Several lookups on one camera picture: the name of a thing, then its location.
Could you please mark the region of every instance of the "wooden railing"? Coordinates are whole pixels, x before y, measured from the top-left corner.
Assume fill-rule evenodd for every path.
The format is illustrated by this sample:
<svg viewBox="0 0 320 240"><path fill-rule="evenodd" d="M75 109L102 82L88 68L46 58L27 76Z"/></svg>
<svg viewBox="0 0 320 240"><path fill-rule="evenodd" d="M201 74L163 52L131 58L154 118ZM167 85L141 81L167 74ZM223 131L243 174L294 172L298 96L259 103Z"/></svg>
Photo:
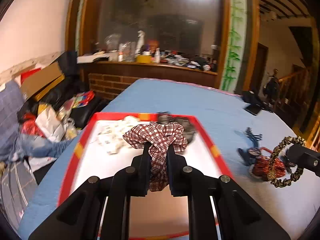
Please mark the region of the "wooden railing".
<svg viewBox="0 0 320 240"><path fill-rule="evenodd" d="M273 106L274 110L277 107L283 110L285 104L290 105L293 102L302 105L307 91L307 75L308 68L305 68L279 79L280 89Z"/></svg>

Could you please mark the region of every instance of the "green bamboo painting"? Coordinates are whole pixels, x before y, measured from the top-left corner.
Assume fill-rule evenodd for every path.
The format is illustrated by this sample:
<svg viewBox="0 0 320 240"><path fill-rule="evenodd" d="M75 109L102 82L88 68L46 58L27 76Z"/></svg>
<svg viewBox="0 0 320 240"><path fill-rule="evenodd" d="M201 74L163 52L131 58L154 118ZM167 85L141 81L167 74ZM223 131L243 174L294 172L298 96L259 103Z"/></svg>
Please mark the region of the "green bamboo painting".
<svg viewBox="0 0 320 240"><path fill-rule="evenodd" d="M238 41L241 40L241 35L236 31L236 22L243 21L244 9L241 8L242 2L232 0L231 6L231 29L229 32L229 54L227 58L227 65L225 66L225 72L223 76L222 90L228 91L232 82L236 79L237 69L236 62L239 62L240 56L237 53L242 46L238 46Z"/></svg>

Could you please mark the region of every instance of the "doorway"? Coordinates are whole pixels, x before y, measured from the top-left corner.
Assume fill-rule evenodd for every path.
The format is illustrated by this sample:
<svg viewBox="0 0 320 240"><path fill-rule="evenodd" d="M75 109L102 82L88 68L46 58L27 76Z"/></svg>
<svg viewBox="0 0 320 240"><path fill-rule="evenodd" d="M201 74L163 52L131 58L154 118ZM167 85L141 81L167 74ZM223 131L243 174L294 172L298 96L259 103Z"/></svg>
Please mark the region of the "doorway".
<svg viewBox="0 0 320 240"><path fill-rule="evenodd" d="M251 77L250 90L259 93L261 82L266 68L269 48L258 43L256 61Z"/></svg>

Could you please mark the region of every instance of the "ceiling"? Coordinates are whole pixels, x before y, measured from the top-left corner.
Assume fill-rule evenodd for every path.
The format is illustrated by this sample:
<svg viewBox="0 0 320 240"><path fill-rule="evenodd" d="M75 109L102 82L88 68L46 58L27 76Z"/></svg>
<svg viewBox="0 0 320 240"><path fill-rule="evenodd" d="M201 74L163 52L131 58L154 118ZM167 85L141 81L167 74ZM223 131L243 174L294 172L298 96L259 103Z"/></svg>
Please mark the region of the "ceiling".
<svg viewBox="0 0 320 240"><path fill-rule="evenodd" d="M304 0L259 0L259 5L260 16L274 11L278 19L309 17Z"/></svg>

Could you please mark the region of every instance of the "red border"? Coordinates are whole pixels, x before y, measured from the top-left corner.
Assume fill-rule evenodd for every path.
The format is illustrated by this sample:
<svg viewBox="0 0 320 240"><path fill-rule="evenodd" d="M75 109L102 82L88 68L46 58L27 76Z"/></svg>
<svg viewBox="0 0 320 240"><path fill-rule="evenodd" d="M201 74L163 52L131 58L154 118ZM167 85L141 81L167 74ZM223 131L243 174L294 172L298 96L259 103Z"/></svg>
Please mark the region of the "red border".
<svg viewBox="0 0 320 240"><path fill-rule="evenodd" d="M71 157L71 160L69 162L69 165L67 167L67 171L65 173L62 186L60 189L59 197L58 197L58 203L57 206L60 206L70 195L70 190L73 184L74 176L76 174L76 170L78 168L78 164L80 162L80 159L78 156L82 155L82 151L87 143L87 140L92 132L92 129L95 125L95 123L98 120L121 120L124 119L124 117L132 115L134 117L140 118L142 121L156 121L157 120L157 114L149 114L149 113L95 113L93 117L90 119L88 125L86 126L77 146L74 149L73 155ZM224 162L219 150L217 147L215 147L215 144L211 141L210 137L206 133L205 129L202 127L201 123L198 121L198 119L195 116L192 115L172 115L173 117L187 117L189 118L190 122L195 126L196 130L200 133L201 137L203 138L205 144L208 147L209 152L211 152L212 157L215 159L215 162L217 163L220 171L222 174L228 175L230 177L232 176L231 171L227 167L226 163ZM181 232L177 234L173 234L170 236L159 236L161 239L169 239L173 237L178 236L184 236L187 235L188 232ZM148 237L133 237L130 238L132 240L146 240Z"/></svg>

